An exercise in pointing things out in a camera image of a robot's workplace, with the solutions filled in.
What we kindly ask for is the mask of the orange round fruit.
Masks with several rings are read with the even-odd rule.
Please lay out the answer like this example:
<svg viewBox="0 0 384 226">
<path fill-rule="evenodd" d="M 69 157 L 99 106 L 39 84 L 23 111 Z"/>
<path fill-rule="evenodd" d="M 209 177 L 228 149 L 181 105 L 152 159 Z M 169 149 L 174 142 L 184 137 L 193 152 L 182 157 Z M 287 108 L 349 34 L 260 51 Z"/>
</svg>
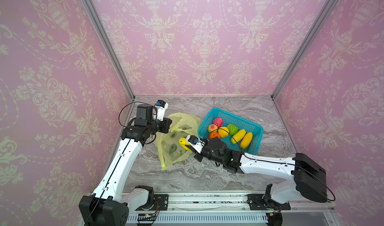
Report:
<svg viewBox="0 0 384 226">
<path fill-rule="evenodd" d="M 209 140 L 214 139 L 214 138 L 218 138 L 218 139 L 221 138 L 220 134 L 217 131 L 211 132 L 209 134 Z"/>
</svg>

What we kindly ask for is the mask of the green fruit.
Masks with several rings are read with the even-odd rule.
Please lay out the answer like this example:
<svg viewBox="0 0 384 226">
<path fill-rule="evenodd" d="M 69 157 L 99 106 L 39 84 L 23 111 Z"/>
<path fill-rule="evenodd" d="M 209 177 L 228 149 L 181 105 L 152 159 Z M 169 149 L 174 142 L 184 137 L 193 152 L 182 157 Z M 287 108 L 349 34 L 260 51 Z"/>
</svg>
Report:
<svg viewBox="0 0 384 226">
<path fill-rule="evenodd" d="M 239 128 L 234 124 L 228 124 L 227 128 L 231 136 L 235 135 L 239 131 Z"/>
</svg>

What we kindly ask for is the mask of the yellow banana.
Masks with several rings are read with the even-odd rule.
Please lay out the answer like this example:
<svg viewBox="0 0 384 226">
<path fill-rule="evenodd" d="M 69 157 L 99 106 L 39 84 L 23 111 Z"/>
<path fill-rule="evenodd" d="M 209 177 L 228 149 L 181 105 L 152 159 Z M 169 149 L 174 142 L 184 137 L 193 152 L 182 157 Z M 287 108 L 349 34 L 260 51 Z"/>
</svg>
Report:
<svg viewBox="0 0 384 226">
<path fill-rule="evenodd" d="M 245 136 L 243 137 L 241 143 L 240 143 L 240 148 L 242 150 L 247 149 L 250 146 L 252 140 L 253 140 L 253 133 L 251 133 L 251 132 L 246 133 Z"/>
<path fill-rule="evenodd" d="M 232 136 L 231 143 L 234 145 L 240 143 L 245 135 L 246 135 L 246 130 L 239 130 L 237 133 L 235 133 Z"/>
</svg>

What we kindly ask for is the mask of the small yellow fruit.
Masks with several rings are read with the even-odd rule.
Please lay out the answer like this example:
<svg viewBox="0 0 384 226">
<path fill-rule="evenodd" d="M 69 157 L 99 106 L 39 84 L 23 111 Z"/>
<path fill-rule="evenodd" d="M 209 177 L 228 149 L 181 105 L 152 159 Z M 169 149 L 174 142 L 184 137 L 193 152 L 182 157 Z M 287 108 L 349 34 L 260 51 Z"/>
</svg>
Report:
<svg viewBox="0 0 384 226">
<path fill-rule="evenodd" d="M 190 143 L 187 141 L 186 138 L 180 138 L 179 139 L 179 144 L 186 150 L 186 151 L 192 151 L 190 149 L 191 145 Z"/>
</svg>

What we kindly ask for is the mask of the yellow-green plastic bag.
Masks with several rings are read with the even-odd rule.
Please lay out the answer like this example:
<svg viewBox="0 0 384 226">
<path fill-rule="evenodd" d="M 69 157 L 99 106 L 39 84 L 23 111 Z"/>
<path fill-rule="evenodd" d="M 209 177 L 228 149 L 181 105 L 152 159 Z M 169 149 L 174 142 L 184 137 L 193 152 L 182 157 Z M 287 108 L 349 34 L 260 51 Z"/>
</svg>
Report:
<svg viewBox="0 0 384 226">
<path fill-rule="evenodd" d="M 169 132 L 167 134 L 157 133 L 155 140 L 162 171 L 189 157 L 191 152 L 184 149 L 179 144 L 179 140 L 188 135 L 197 136 L 201 125 L 201 119 L 190 114 L 174 113 L 169 115 L 169 118 L 172 120 Z"/>
</svg>

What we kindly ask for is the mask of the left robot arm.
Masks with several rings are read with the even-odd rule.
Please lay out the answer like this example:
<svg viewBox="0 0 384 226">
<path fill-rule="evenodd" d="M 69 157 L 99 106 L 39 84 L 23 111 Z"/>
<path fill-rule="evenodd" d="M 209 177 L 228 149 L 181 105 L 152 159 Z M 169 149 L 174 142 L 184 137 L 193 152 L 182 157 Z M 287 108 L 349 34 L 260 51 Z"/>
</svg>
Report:
<svg viewBox="0 0 384 226">
<path fill-rule="evenodd" d="M 123 196 L 132 166 L 151 136 L 167 134 L 172 120 L 166 118 L 168 103 L 140 102 L 136 117 L 123 127 L 117 152 L 105 176 L 89 195 L 83 196 L 79 209 L 85 226 L 124 226 L 129 214 L 137 209 L 158 211 L 152 187 L 139 185 Z"/>
</svg>

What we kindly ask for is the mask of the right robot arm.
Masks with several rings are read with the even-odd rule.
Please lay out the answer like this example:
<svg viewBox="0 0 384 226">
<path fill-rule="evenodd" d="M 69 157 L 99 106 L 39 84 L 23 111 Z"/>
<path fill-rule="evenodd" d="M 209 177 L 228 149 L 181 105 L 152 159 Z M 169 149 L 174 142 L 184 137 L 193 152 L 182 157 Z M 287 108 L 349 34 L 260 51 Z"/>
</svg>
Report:
<svg viewBox="0 0 384 226">
<path fill-rule="evenodd" d="M 270 158 L 230 150 L 219 138 L 211 140 L 188 136 L 187 148 L 199 162 L 215 162 L 231 174 L 261 174 L 283 179 L 279 184 L 269 184 L 262 197 L 264 205 L 278 209 L 283 204 L 299 198 L 326 203 L 328 188 L 326 171 L 302 153 L 292 158 Z"/>
</svg>

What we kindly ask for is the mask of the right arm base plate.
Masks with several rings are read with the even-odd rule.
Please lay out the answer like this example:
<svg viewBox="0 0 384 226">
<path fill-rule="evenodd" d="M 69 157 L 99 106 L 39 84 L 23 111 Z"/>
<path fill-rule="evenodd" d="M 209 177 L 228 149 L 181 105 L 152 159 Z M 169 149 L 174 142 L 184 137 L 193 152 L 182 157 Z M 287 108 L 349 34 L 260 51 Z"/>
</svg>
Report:
<svg viewBox="0 0 384 226">
<path fill-rule="evenodd" d="M 265 196 L 262 194 L 248 194 L 247 195 L 247 204 L 250 207 L 251 211 L 289 211 L 291 206 L 289 203 L 279 204 L 275 201 L 265 199 Z"/>
</svg>

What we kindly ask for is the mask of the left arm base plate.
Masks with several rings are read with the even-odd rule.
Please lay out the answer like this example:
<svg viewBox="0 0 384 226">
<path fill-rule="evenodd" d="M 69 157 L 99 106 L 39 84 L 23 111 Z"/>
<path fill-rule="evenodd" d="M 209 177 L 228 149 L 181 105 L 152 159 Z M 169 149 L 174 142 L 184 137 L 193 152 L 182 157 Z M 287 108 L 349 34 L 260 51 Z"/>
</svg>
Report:
<svg viewBox="0 0 384 226">
<path fill-rule="evenodd" d="M 137 211 L 167 211 L 169 205 L 169 195 L 168 194 L 154 194 L 154 200 L 150 204 L 149 208 L 137 208 Z"/>
</svg>

